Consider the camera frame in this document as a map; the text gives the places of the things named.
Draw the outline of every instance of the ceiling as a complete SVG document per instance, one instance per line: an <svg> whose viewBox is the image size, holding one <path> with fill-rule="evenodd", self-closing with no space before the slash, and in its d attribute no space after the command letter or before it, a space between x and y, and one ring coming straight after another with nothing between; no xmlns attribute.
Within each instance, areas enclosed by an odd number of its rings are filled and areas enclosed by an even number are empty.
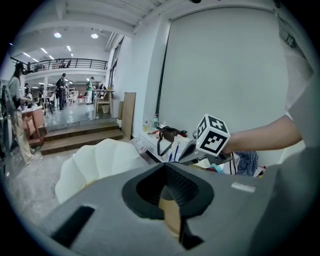
<svg viewBox="0 0 320 256"><path fill-rule="evenodd" d="M70 58L71 52L66 48L70 46L74 58L107 61L112 46L123 36L133 38L159 16L175 20L194 12L231 6L272 10L274 3L272 0L202 0L198 4L188 0L47 0L25 22L9 54L26 63L33 62L32 58L48 60L49 55ZM62 37L55 38L55 32ZM91 34L97 34L98 38L91 38Z"/></svg>

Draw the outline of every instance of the woman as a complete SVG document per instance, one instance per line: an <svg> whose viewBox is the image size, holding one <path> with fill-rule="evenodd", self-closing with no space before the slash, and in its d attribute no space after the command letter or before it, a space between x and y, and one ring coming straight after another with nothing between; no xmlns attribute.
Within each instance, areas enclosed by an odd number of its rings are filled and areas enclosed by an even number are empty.
<svg viewBox="0 0 320 256"><path fill-rule="evenodd" d="M15 70L12 78L9 81L8 87L10 90L11 98L16 108L12 114L12 129L18 140L22 157L25 163L28 165L34 159L33 153L35 152L35 150L30 148L27 137L25 135L20 108L21 104L24 105L27 102L32 102L31 99L22 97L20 93L20 76L23 74L23 70L24 66L21 62L15 65Z"/></svg>

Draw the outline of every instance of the wooden step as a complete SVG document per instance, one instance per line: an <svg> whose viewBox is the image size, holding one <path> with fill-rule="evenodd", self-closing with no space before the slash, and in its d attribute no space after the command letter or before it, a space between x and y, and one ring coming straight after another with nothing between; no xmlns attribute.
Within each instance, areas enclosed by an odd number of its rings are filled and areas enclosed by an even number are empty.
<svg viewBox="0 0 320 256"><path fill-rule="evenodd" d="M116 122L81 125L81 126L49 131L44 137L44 140L46 142L50 142L50 141L80 136L80 135L94 134L94 133L100 133L100 132L106 132L106 131L112 131L112 130L118 130L118 129L119 127Z"/></svg>
<svg viewBox="0 0 320 256"><path fill-rule="evenodd" d="M96 145L105 139L120 140L124 137L120 130L109 130L86 135L47 141L41 147L42 155L49 155L58 152L79 149L84 145Z"/></svg>

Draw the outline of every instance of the black rubber opening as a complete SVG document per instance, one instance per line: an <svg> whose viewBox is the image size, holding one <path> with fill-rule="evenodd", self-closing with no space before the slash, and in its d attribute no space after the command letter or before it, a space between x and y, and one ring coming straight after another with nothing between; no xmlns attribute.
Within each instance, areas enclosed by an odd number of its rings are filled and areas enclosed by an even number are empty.
<svg viewBox="0 0 320 256"><path fill-rule="evenodd" d="M169 191L179 206L181 228L180 243L191 249L203 240L191 234L187 219L201 215L214 198L214 191L205 180L186 172L171 163L158 166L130 179L122 188L125 204L142 218L163 220L164 211L159 208L163 188Z"/></svg>
<svg viewBox="0 0 320 256"><path fill-rule="evenodd" d="M89 206L81 206L66 220L51 238L59 244L69 248L94 211L95 209Z"/></svg>

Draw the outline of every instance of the black railing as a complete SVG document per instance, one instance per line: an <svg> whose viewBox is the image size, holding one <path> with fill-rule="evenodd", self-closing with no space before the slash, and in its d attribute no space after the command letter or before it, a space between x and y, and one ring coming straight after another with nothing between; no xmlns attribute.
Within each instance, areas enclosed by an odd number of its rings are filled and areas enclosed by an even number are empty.
<svg viewBox="0 0 320 256"><path fill-rule="evenodd" d="M16 64L21 62L15 58L11 58L12 62ZM98 59L87 59L87 58L60 58L43 60L34 63L24 63L27 73L35 73L44 70L55 70L55 69L68 69L68 68L89 68L105 70L108 66L107 61Z"/></svg>

